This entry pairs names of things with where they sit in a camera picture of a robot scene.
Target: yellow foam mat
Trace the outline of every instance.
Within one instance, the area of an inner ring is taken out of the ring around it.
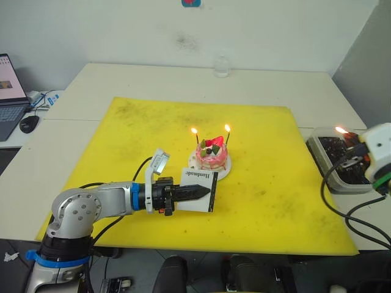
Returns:
[[[217,183],[212,213],[175,211],[165,217],[139,211],[113,226],[97,244],[307,255],[357,253],[343,221],[321,201],[320,173],[286,107],[114,98],[64,189],[130,181],[157,148],[171,155],[162,176],[173,176],[179,184],[181,169],[187,167],[196,147],[190,128],[199,130],[200,140],[211,139],[226,136],[225,123],[232,128],[228,143],[232,170]],[[144,182],[144,172],[137,182]],[[113,220],[95,223],[93,235]]]

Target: gray wall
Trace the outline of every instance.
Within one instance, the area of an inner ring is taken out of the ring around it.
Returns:
[[[26,88],[64,89],[88,62],[326,71],[378,0],[1,1],[0,52]]]
[[[368,127],[391,122],[391,0],[380,0],[333,80]]]

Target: computer mouse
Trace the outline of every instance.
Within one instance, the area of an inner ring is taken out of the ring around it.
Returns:
[[[35,129],[39,121],[38,116],[28,116],[19,123],[20,130],[24,133],[30,133]]]

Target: laptop keyboard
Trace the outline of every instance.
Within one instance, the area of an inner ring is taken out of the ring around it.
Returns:
[[[24,107],[0,108],[0,122],[10,122],[18,118]]]

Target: laptop screen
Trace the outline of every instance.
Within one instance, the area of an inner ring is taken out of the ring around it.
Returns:
[[[0,103],[27,100],[7,54],[0,54]]]

